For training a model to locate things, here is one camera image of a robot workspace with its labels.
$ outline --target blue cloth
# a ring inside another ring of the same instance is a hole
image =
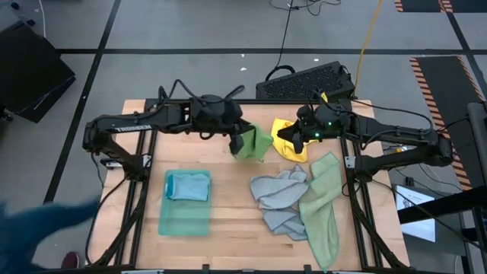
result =
[[[11,216],[5,214],[5,204],[0,204],[0,273],[44,270],[31,262],[39,242],[56,231],[94,217],[98,201],[94,199],[77,206],[48,204]]]
[[[210,178],[204,174],[173,174],[166,184],[166,197],[173,200],[208,200]]]

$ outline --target plastic container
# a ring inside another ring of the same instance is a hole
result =
[[[210,179],[206,201],[172,200],[166,197],[166,185],[174,174],[204,174]],[[207,170],[168,170],[164,175],[162,188],[159,235],[164,236],[207,236],[210,225],[212,177]]]

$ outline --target gray towel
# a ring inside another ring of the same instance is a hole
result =
[[[277,177],[261,176],[250,180],[250,191],[263,210],[263,218],[274,234],[287,234],[295,241],[307,239],[299,212],[291,206],[309,188],[307,173],[298,165]]]

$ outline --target light green towel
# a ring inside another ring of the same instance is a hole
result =
[[[242,133],[243,147],[234,155],[235,159],[262,159],[269,147],[272,145],[273,138],[270,134],[265,134],[257,125],[252,125],[255,129]]]
[[[340,162],[329,153],[311,164],[311,173],[314,179],[299,200],[299,211],[313,255],[322,270],[327,271],[340,246],[333,213],[333,200],[342,189]]]

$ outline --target wooden tabletop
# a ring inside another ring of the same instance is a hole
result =
[[[127,100],[123,113],[142,112],[144,100]],[[273,120],[296,120],[301,105],[242,105],[243,118],[270,132]],[[370,107],[353,104],[353,110],[362,116],[373,117]],[[135,153],[138,133],[124,133],[116,141],[127,151]],[[147,151],[149,136],[146,136]],[[276,176],[296,163],[287,161],[271,147],[263,163],[237,162],[228,148],[228,137],[214,136],[208,141],[198,134],[158,134],[154,153],[144,224],[138,250],[137,268],[302,270],[310,264],[320,270],[307,241],[293,241],[287,235],[274,235],[263,221],[261,210],[250,193],[253,176]],[[342,158],[339,140],[325,140],[308,146],[308,161],[332,152]],[[379,142],[372,143],[365,155],[382,155]],[[300,164],[310,175],[309,164]],[[171,169],[205,169],[212,174],[212,208],[208,237],[165,237],[158,234],[164,173]],[[123,171],[110,170],[103,195],[123,178]],[[345,171],[342,169],[345,182]],[[386,171],[380,171],[375,180],[390,185]],[[118,189],[103,205],[97,216],[90,243],[90,258],[95,260],[110,245],[120,230],[126,204],[128,183]],[[403,234],[397,217],[392,192],[375,183],[368,184],[377,232],[399,260],[409,265]],[[339,231],[340,250],[329,270],[360,270],[357,242],[348,197],[340,195],[333,201]],[[363,230],[369,265],[374,265],[370,238]],[[128,262],[132,233],[127,237],[123,261]]]

